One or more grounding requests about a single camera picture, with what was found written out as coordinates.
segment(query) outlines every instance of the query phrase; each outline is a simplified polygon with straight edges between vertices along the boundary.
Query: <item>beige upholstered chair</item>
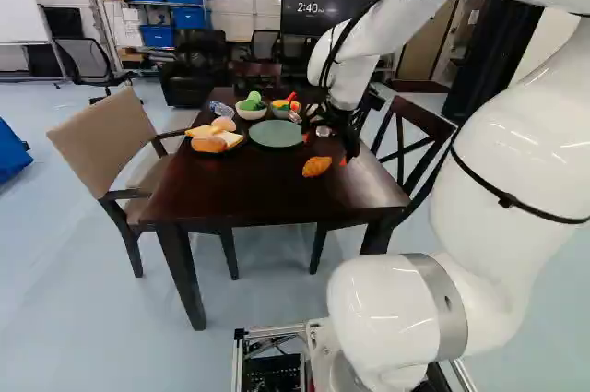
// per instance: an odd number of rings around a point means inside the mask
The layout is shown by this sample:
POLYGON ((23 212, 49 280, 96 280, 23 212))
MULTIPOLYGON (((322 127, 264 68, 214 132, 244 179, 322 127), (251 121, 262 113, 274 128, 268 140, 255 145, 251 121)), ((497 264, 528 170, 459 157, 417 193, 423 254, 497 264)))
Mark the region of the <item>beige upholstered chair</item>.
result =
POLYGON ((137 239, 148 230, 139 224, 139 217, 171 157, 161 140, 183 133, 184 129, 157 134, 132 88, 97 102, 47 133, 119 229, 136 277, 143 276, 137 239), (127 189, 112 191, 119 172, 150 142, 159 160, 127 189), (117 200, 127 201, 120 206, 117 200))

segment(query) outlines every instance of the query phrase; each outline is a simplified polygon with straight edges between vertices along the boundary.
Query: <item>dark wooden table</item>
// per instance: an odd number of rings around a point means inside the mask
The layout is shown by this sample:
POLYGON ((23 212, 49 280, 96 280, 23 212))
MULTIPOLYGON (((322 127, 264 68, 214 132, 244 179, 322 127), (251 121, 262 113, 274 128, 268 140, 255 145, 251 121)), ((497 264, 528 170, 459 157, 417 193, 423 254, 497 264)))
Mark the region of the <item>dark wooden table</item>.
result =
MULTIPOLYGON (((233 105, 231 88, 214 89, 209 100, 233 105)), ((194 125, 215 118, 208 109, 194 125)), ((252 123, 236 115, 238 129, 252 123)), ((317 221, 363 224, 369 228, 362 254, 384 254, 392 218, 409 201, 368 148, 347 166, 339 166, 344 149, 335 137, 317 138, 311 145, 269 150, 253 141, 220 157, 199 155, 185 139, 171 159, 149 199, 141 222, 155 228, 186 313, 195 330, 207 325, 188 232, 220 235, 233 278, 238 268, 232 227, 317 221), (303 178, 303 164, 312 156, 331 156, 333 165, 318 178, 303 178)))

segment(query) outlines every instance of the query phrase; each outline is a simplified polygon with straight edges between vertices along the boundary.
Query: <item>cheese slice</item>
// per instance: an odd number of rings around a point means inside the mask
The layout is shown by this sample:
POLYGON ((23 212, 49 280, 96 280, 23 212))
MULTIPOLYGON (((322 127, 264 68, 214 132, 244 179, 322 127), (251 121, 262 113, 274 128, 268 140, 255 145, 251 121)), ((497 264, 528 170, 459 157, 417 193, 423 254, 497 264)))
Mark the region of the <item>cheese slice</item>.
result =
POLYGON ((223 138, 228 144, 228 149, 234 148, 243 140, 243 136, 240 134, 234 134, 233 132, 221 131, 214 135, 215 138, 223 138))
POLYGON ((192 138, 206 138, 214 136, 215 134, 221 132, 221 128, 218 126, 210 126, 210 125, 201 125, 198 127, 194 127, 193 129, 188 129, 184 131, 184 133, 192 138))

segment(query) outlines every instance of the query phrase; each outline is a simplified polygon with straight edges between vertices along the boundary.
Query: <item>water bottle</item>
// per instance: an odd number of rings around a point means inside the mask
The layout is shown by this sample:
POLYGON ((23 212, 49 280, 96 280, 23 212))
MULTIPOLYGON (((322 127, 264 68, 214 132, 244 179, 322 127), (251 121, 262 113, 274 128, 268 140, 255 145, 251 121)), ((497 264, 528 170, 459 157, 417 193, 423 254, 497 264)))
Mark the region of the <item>water bottle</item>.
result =
POLYGON ((233 108, 217 100, 213 100, 209 103, 209 109, 212 113, 220 117, 233 118, 236 113, 233 108))

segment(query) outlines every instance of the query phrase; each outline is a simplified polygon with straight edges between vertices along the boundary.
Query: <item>clock display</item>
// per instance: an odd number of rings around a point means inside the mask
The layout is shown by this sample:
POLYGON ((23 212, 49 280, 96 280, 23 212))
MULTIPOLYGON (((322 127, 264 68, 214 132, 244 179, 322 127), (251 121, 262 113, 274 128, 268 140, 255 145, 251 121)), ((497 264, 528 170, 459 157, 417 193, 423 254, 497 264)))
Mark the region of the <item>clock display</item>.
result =
POLYGON ((315 2, 303 3, 299 2, 297 5, 297 12, 308 12, 312 14, 323 13, 324 10, 315 2))

